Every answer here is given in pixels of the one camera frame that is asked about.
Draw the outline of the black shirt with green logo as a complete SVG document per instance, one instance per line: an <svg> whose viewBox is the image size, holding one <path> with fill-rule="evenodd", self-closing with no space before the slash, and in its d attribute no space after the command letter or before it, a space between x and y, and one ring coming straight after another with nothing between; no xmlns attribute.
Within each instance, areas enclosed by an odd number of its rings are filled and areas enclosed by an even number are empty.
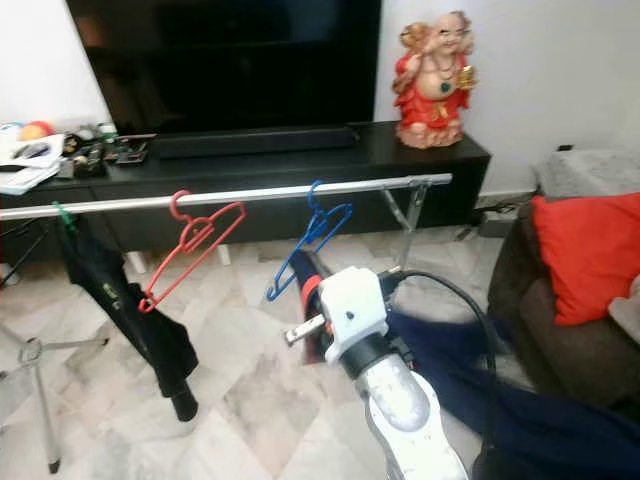
<svg viewBox="0 0 640 480"><path fill-rule="evenodd" d="M90 294L152 367L157 388L174 404L177 419L192 420L198 402L189 389L188 376L198 366L198 358L186 326L159 310L140 310L141 285L125 274L123 257L86 229L56 221L55 232L70 283Z"/></svg>

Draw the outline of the blue hanger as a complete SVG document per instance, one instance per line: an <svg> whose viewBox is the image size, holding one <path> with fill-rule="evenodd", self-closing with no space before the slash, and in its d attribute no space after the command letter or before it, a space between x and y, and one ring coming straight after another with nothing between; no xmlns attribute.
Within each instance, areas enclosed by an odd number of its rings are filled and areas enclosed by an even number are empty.
<svg viewBox="0 0 640 480"><path fill-rule="evenodd" d="M320 202L317 201L316 189L321 183L323 183L323 180L316 179L308 189L306 202L312 210L311 218L308 219L302 236L294 244L288 255L284 257L282 265L279 266L273 279L270 280L265 291L265 298L268 302L274 302L280 294L284 293L285 288L297 278L297 274L292 273L291 261L293 257L297 256L305 247L310 247L311 250L315 251L323 250L330 238L334 237L335 233L351 218L352 204L338 204L328 210L325 210L320 205Z"/></svg>

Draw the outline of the silver clothes rack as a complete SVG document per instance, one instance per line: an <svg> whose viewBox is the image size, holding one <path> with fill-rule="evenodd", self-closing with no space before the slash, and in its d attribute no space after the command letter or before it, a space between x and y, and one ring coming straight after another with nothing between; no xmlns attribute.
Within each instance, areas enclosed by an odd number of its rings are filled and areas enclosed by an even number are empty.
<svg viewBox="0 0 640 480"><path fill-rule="evenodd" d="M169 197L64 201L84 230L108 244L129 282L172 292L164 310L186 326L201 358L189 375L198 412L175 421L150 366L61 261L29 262L0 302L6 479L115 477L380 480L383 457L360 402L337 366L307 365L305 346L280 333L302 320L296 287L270 302L280 260L307 227L311 184L200 193L184 215L242 202L239 239L201 244L161 270L183 230Z"/></svg>

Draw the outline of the red cushion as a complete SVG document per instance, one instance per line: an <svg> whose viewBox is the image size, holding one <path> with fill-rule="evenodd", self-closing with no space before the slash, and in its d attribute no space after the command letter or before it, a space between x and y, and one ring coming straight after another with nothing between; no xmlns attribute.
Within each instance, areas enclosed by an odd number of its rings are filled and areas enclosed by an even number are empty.
<svg viewBox="0 0 640 480"><path fill-rule="evenodd" d="M640 276L640 192L532 198L532 224L556 296L558 326L602 320Z"/></svg>

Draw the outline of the red Buddha statue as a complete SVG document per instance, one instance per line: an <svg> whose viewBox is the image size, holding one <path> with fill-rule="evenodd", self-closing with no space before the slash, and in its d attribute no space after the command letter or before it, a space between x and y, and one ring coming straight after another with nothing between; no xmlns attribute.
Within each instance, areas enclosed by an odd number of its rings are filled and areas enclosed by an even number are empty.
<svg viewBox="0 0 640 480"><path fill-rule="evenodd" d="M460 113L477 83L468 55L474 52L471 20L461 10L433 23L408 24L399 33L404 54L392 91L399 111L396 134L411 148L452 146L463 137Z"/></svg>

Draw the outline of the green hanger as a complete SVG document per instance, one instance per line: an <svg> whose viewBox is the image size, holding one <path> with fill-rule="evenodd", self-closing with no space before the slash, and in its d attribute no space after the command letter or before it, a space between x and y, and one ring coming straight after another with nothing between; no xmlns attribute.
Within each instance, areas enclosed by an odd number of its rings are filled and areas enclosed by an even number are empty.
<svg viewBox="0 0 640 480"><path fill-rule="evenodd" d="M67 210L64 209L63 205L58 201L51 202L51 205L55 207L55 210L58 211L58 216L61 221L61 225L65 230L76 230L76 218L70 215Z"/></svg>

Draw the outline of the red hanger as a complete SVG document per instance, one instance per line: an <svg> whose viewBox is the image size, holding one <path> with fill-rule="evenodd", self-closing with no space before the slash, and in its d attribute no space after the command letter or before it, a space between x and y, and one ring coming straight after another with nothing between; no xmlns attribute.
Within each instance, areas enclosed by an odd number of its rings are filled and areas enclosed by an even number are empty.
<svg viewBox="0 0 640 480"><path fill-rule="evenodd" d="M179 210L179 201L189 195L187 189L180 189L170 197L170 215L183 225L177 243L172 251L166 255L165 259L157 266L155 274L152 274L150 283L142 289L142 298L138 302L138 311L142 314L151 314L161 302L170 296L170 293L178 287L180 283L188 278L195 271L201 262L204 262L211 253L215 253L224 246L225 241L239 227L239 224L246 219L247 211L241 201L220 207L219 210L207 216L192 216L184 214ZM159 291L157 283L160 276L174 261L182 257L192 257L191 262L182 271L182 274L172 283Z"/></svg>

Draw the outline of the white paper stack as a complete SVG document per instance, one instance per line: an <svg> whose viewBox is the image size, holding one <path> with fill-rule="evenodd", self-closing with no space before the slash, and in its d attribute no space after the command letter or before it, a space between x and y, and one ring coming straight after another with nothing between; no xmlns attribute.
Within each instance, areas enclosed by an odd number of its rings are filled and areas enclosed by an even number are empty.
<svg viewBox="0 0 640 480"><path fill-rule="evenodd" d="M64 134L20 141L0 159L1 195L23 195L61 169Z"/></svg>

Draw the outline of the orange ball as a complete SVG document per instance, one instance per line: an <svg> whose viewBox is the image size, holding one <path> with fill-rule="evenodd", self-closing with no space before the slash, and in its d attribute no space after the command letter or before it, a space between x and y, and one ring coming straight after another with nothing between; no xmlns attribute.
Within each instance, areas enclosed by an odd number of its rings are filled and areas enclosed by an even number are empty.
<svg viewBox="0 0 640 480"><path fill-rule="evenodd" d="M55 134L55 128L47 122L28 122L23 124L19 129L19 141L41 140L41 138L49 137Z"/></svg>

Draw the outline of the beige pillow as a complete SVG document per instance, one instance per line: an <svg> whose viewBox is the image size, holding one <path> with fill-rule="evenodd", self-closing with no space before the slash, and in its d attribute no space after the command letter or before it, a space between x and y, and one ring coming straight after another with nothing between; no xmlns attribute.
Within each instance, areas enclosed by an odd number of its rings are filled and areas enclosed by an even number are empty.
<svg viewBox="0 0 640 480"><path fill-rule="evenodd" d="M608 305L608 314L613 323L640 347L640 298L613 298Z"/></svg>

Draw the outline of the dark brown sofa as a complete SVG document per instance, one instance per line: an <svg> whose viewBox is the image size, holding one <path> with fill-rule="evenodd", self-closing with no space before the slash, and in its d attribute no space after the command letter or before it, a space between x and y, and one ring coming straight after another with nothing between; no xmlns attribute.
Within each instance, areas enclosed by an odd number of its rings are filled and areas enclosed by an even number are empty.
<svg viewBox="0 0 640 480"><path fill-rule="evenodd" d="M532 198L517 212L488 288L489 314L511 332L535 387L608 410L640 415L640 347L602 320L558 326L556 296L532 224ZM630 296L640 298L640 276Z"/></svg>

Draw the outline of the black hanger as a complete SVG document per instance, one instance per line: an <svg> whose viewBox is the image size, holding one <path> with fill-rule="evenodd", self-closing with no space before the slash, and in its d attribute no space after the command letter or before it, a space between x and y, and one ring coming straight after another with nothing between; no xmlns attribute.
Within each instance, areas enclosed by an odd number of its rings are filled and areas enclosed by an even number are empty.
<svg viewBox="0 0 640 480"><path fill-rule="evenodd" d="M8 232L1 234L1 238L5 236L27 236L27 234L31 234L32 238L26 243L26 247L20 252L18 259L14 262L3 262L3 264L1 264L1 291L4 291L6 287L10 287L10 285L15 285L20 282L18 271L31 259L33 253L35 253L37 248L40 247L40 244L44 242L47 234L49 234L49 224L47 224L45 220L28 220L22 227L8 230Z"/></svg>

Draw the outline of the black television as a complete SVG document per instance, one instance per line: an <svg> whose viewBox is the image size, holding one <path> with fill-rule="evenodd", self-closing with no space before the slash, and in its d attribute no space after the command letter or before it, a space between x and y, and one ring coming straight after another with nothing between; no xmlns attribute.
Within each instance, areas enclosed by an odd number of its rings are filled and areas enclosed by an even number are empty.
<svg viewBox="0 0 640 480"><path fill-rule="evenodd" d="M67 0L127 134L366 122L381 0Z"/></svg>

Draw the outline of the grey blanket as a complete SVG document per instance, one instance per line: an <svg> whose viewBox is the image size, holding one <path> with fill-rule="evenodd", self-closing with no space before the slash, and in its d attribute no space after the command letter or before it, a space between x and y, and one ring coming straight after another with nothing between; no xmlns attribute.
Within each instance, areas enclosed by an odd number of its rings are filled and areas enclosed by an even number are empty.
<svg viewBox="0 0 640 480"><path fill-rule="evenodd" d="M538 195L575 198L640 192L640 154L608 148L556 151L532 170Z"/></svg>

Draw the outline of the black TV console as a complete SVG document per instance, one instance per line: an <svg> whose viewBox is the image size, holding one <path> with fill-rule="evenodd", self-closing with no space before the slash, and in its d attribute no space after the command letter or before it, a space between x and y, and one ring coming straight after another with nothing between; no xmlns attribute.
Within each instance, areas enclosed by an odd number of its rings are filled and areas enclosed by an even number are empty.
<svg viewBox="0 0 640 480"><path fill-rule="evenodd" d="M19 196L1 197L3 209L49 206L52 201L165 197L160 207L84 215L87 227L116 251L170 250L180 224L172 219L166 198L178 189L198 193L274 187L310 187L316 179L325 184L348 180L378 180L411 175L452 174L452 182L431 187L425 195L419 228L453 227L470 220L492 155L479 142L465 136L451 147L419 150L403 146L394 131L396 123L357 125L357 142L348 148L274 152L227 157L147 160L142 166L108 166L106 177L51 179ZM324 196L323 205L353 205L352 218L340 234L397 230L385 200L378 192ZM305 228L311 211L305 198L252 201L248 218L228 237L230 243L285 241Z"/></svg>

